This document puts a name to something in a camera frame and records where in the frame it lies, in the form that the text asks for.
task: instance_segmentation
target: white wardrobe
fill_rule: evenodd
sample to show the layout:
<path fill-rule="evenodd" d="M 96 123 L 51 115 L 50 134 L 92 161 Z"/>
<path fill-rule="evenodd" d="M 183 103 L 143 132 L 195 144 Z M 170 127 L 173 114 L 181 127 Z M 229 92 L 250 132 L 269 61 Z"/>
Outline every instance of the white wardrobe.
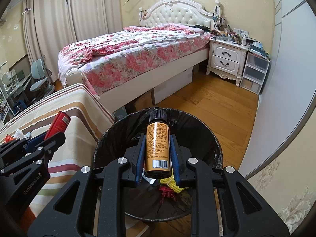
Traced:
<path fill-rule="evenodd" d="M 285 148 L 316 90 L 316 17 L 305 0 L 275 0 L 275 8 L 271 69 L 239 168 L 243 176 Z"/>

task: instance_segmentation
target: red ribbon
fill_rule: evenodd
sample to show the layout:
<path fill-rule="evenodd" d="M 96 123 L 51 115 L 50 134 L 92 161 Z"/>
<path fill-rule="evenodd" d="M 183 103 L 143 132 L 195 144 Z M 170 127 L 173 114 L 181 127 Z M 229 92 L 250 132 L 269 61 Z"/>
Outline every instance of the red ribbon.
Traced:
<path fill-rule="evenodd" d="M 162 185 L 159 187 L 159 190 L 162 191 L 162 199 L 160 201 L 161 204 L 163 204 L 165 198 L 173 199 L 174 202 L 177 201 L 175 192 L 170 187 Z"/>

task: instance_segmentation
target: metal screw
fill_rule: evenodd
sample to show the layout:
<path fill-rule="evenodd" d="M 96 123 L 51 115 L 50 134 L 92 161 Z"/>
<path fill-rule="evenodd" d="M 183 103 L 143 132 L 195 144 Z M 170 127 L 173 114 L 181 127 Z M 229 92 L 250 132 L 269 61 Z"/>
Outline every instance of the metal screw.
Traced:
<path fill-rule="evenodd" d="M 118 163 L 120 163 L 120 164 L 125 164 L 127 162 L 127 158 L 119 158 L 118 159 Z"/>
<path fill-rule="evenodd" d="M 228 173 L 234 173 L 234 172 L 235 172 L 235 169 L 234 169 L 232 166 L 227 166 L 227 167 L 225 168 L 225 170 L 226 170 L 226 172 L 228 172 Z"/>
<path fill-rule="evenodd" d="M 196 164 L 198 160 L 196 158 L 189 158 L 189 163 Z"/>
<path fill-rule="evenodd" d="M 81 168 L 81 172 L 82 173 L 88 173 L 90 171 L 90 167 L 89 166 L 83 166 L 82 168 Z"/>

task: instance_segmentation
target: black trash bag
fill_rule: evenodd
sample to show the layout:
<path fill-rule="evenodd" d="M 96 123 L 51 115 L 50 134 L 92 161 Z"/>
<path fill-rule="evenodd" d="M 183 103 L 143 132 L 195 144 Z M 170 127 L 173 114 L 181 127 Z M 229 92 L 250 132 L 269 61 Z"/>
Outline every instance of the black trash bag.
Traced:
<path fill-rule="evenodd" d="M 149 115 L 157 107 L 130 114 L 110 127 L 99 140 L 94 153 L 94 168 L 108 165 L 123 157 L 127 148 L 138 144 L 141 134 L 146 133 Z M 163 109 L 170 122 L 170 132 L 178 144 L 190 149 L 192 156 L 209 166 L 222 169 L 221 146 L 214 133 L 196 117 L 175 109 Z M 176 194 L 176 201 L 165 198 L 163 203 L 159 180 L 149 184 L 142 180 L 138 188 L 124 188 L 125 214 L 147 222 L 163 222 L 184 217 L 191 213 L 192 190 Z"/>

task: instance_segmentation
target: tufted headboard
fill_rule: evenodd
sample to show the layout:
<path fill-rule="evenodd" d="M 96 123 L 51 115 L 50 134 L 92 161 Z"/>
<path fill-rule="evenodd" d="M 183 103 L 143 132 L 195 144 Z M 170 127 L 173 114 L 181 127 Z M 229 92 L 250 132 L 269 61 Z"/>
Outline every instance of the tufted headboard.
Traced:
<path fill-rule="evenodd" d="M 205 11 L 202 4 L 192 0 L 160 0 L 147 10 L 141 26 L 153 27 L 165 23 L 187 26 L 198 24 L 216 29 L 213 23 L 213 13 Z"/>

